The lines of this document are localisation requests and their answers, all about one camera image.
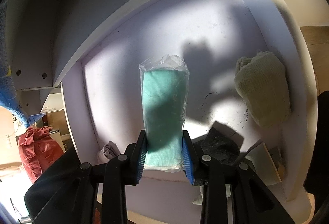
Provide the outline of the lavender sock roll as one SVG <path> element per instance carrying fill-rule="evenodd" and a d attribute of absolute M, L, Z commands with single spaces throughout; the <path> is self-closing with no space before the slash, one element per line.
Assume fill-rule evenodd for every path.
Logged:
<path fill-rule="evenodd" d="M 120 154 L 121 152 L 117 145 L 112 141 L 108 141 L 108 143 L 102 148 L 101 156 L 103 158 L 103 163 L 109 162 L 111 159 L 115 158 Z"/>

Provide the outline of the black folded sock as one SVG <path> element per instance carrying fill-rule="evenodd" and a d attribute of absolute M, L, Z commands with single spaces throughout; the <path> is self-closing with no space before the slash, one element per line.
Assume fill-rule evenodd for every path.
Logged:
<path fill-rule="evenodd" d="M 235 141 L 219 132 L 214 127 L 206 135 L 192 140 L 201 147 L 204 154 L 217 159 L 221 164 L 233 165 L 239 157 L 240 150 Z"/>

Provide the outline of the open white drawer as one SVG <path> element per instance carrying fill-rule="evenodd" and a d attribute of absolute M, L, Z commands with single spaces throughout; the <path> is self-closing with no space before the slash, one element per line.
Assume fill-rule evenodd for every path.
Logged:
<path fill-rule="evenodd" d="M 291 117 L 261 128 L 235 90 L 240 57 L 277 55 L 287 70 Z M 143 128 L 139 64 L 177 55 L 190 71 L 185 128 L 193 139 L 211 127 L 242 152 L 263 141 L 280 147 L 283 180 L 270 187 L 296 223 L 310 215 L 303 188 L 315 144 L 317 89 L 306 42 L 284 0 L 153 0 L 134 10 L 69 69 L 61 87 L 74 147 L 97 164 L 108 141 L 120 150 Z"/>

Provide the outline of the teal cloth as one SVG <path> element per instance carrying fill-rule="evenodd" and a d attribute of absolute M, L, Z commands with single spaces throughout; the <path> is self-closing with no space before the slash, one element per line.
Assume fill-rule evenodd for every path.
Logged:
<path fill-rule="evenodd" d="M 190 72 L 177 55 L 150 58 L 139 65 L 143 123 L 147 137 L 144 168 L 183 170 L 182 135 Z"/>

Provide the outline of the red fabric bag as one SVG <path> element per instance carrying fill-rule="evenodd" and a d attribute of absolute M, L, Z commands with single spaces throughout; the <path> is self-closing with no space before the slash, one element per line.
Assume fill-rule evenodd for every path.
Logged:
<path fill-rule="evenodd" d="M 50 137 L 52 127 L 28 127 L 18 138 L 18 151 L 22 165 L 32 183 L 57 161 L 64 151 Z"/>

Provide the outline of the cardboard box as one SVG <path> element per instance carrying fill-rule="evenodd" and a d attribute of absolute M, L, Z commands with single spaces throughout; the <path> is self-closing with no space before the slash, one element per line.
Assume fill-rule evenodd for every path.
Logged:
<path fill-rule="evenodd" d="M 52 127 L 53 130 L 58 130 L 61 135 L 69 133 L 64 110 L 47 113 L 42 117 L 42 123 L 43 126 L 49 126 Z"/>

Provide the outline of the cream yellow sock roll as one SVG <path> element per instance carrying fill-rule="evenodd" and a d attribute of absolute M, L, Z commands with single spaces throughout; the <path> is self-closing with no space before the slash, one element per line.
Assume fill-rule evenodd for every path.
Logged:
<path fill-rule="evenodd" d="M 289 119 L 291 103 L 285 67 L 272 52 L 241 57 L 235 68 L 235 89 L 260 127 Z"/>

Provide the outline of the blue plaid cloth cover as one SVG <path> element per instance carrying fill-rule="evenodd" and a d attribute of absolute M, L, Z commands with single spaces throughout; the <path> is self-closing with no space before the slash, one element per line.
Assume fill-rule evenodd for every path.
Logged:
<path fill-rule="evenodd" d="M 22 109 L 22 105 L 17 99 L 16 88 L 12 78 L 12 72 L 9 65 L 6 46 L 6 12 L 8 0 L 1 1 L 1 107 L 9 110 L 25 128 L 29 128 L 37 122 L 43 114 L 34 114 L 28 116 Z"/>

